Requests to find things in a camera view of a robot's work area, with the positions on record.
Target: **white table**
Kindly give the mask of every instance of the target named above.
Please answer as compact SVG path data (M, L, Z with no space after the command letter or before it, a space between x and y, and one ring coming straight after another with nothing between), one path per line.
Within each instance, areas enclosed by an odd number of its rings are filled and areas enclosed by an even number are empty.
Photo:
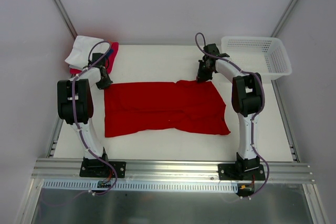
M196 46L120 46L110 74L114 83L195 80ZM214 86L226 103L227 136L205 135L176 129L143 131L104 137L104 94L91 89L93 124L110 159L188 161L235 161L239 145L238 116L231 105L232 85L221 74L213 74ZM293 161L271 83L264 83L266 104L258 123L258 150L268 161ZM73 129L63 123L54 157L83 158L83 149Z

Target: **white plastic basket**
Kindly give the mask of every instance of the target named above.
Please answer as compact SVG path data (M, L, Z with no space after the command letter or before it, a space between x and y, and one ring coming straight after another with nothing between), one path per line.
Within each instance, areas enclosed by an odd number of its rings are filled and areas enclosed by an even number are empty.
M285 47L278 38L231 37L222 38L222 53L245 71L258 72L263 79L275 80L292 73Z

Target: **folded white towel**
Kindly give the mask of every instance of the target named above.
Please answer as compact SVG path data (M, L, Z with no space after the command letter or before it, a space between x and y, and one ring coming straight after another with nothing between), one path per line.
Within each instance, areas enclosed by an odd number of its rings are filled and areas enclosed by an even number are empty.
M75 67L76 69L83 69L88 65L88 57L91 48L98 42L103 41L103 39L87 37L87 36L77 36L72 47L72 51L65 62L70 65L70 67ZM102 43L96 46L92 53L100 52L105 53L109 45L107 43Z

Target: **red folded cloth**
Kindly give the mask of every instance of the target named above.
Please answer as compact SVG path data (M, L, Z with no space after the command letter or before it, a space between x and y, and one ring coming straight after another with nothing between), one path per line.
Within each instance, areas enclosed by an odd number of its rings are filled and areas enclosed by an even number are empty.
M111 55L109 56L110 64L108 65L108 63L106 62L106 65L109 66L106 69L107 73L110 73L112 71L114 59L116 58L117 52L118 52L118 49L119 49L119 43L118 42L111 42L111 43L112 43L111 48L113 49L113 53L111 53ZM81 73L81 72L82 72L82 70L78 70L78 69L75 69L75 68L70 68L70 74L78 74L78 73Z
M104 90L105 137L144 130L227 135L225 103L212 82L137 82Z

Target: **folded cloth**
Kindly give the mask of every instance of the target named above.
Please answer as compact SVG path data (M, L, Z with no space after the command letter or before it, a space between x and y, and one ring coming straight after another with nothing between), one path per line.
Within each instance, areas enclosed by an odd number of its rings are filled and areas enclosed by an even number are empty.
M103 39L87 37L87 36L77 36L76 37L74 45L72 47L72 51L70 55L68 56L68 58L66 58L65 60L67 64L73 66L74 69L76 69L76 70L70 70L70 73L78 73L78 70L81 70L85 66L87 66L90 50L96 43L101 42L101 41L103 41ZM112 47L113 47L113 44L116 44L116 45L114 46L114 49L113 49L114 52L111 54L111 56L113 57L113 60L112 60L112 63L110 62L110 67L109 67L110 71L108 71L108 73L110 73L112 70L113 61L117 54L118 46L119 46L118 43L114 42L112 43ZM107 43L101 43L94 48L92 53L100 52L103 54L106 52L108 48L109 48L109 45Z
M117 56L117 52L118 52L118 49L119 49L119 43L118 42L111 42L111 43L112 43L111 49L113 49L113 52L108 56L109 62L106 62L106 71L107 71L107 73L111 73L112 68L113 68L113 63L114 63L114 60L115 60L115 58ZM70 67L70 74L78 74L78 73L80 73L82 71L82 68L79 69L77 66L74 66L74 65L70 65L69 67Z
M225 103L212 82L137 82L104 90L105 137L144 130L227 135Z

